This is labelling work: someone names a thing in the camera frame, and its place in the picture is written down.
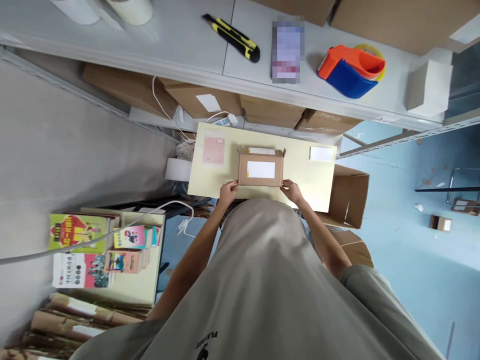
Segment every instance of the gray wall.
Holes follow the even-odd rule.
[[[49,214],[169,192],[176,144],[0,63],[0,257],[45,250]],[[52,259],[0,267],[0,346],[52,292]]]

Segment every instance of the white tape roll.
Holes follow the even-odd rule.
[[[95,12],[88,0],[50,1],[77,24],[91,25],[100,19],[100,16]]]
[[[149,0],[107,0],[126,23],[143,25],[150,21],[154,8]]]

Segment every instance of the white box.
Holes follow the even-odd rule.
[[[406,108],[409,113],[431,118],[449,108],[452,65],[428,60],[408,78]]]

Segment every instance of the paper roll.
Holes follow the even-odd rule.
[[[150,21],[154,8],[149,0],[107,0],[126,23],[143,25]]]
[[[166,162],[165,179],[189,182],[191,170],[191,161],[170,157]]]
[[[91,25],[100,19],[100,16],[95,12],[88,0],[50,1],[77,24]]]

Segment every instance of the white cable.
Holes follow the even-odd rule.
[[[175,123],[175,121],[172,120],[172,118],[166,113],[166,111],[164,110],[164,108],[162,107],[162,104],[160,103],[160,101],[157,99],[157,95],[155,95],[155,79],[157,77],[154,76],[151,80],[151,91],[153,93],[153,97],[155,98],[156,102],[158,103],[158,105],[160,106],[160,109],[163,111],[163,113],[166,115],[167,118],[170,119],[170,121],[173,123],[173,125],[175,125],[175,127],[181,132],[181,134],[185,137],[186,141],[188,141],[189,143],[192,143],[192,144],[195,144],[195,141],[192,140],[192,139],[189,139],[187,135],[184,134],[184,132],[182,131],[182,129],[180,129],[177,124]]]
[[[195,236],[187,234],[185,232],[187,230],[187,226],[189,225],[190,221],[192,221],[192,219],[194,218],[194,208],[191,207],[190,205],[187,205],[186,203],[184,203],[182,201],[172,200],[172,201],[169,201],[169,202],[167,202],[163,205],[160,205],[159,207],[154,208],[153,210],[151,210],[149,212],[144,213],[142,216],[138,217],[137,219],[128,223],[127,225],[125,225],[121,228],[115,229],[113,231],[110,231],[103,236],[100,236],[98,239],[90,240],[90,241],[86,241],[86,242],[81,242],[81,243],[71,245],[71,246],[67,246],[67,247],[61,247],[61,248],[47,250],[47,251],[43,251],[43,252],[37,252],[37,253],[34,253],[34,254],[30,254],[30,255],[2,258],[2,259],[0,259],[0,266],[1,265],[7,265],[7,264],[20,263],[20,262],[27,261],[27,260],[38,259],[38,258],[42,258],[42,257],[47,256],[47,255],[53,255],[53,254],[58,254],[58,253],[68,253],[70,250],[73,250],[73,249],[84,248],[86,246],[90,246],[92,244],[98,243],[99,241],[102,241],[103,239],[105,239],[106,237],[108,237],[110,235],[113,235],[114,233],[118,233],[118,232],[122,231],[123,229],[132,226],[133,224],[135,224],[137,221],[139,221],[143,217],[145,217],[145,216],[147,216],[151,213],[154,213],[155,211],[160,210],[161,208],[164,208],[167,205],[172,204],[172,203],[179,203],[179,204],[185,205],[187,208],[190,208],[191,215],[190,215],[190,218],[186,221],[185,227],[183,228],[183,233],[185,235],[189,236],[189,237],[194,238]]]

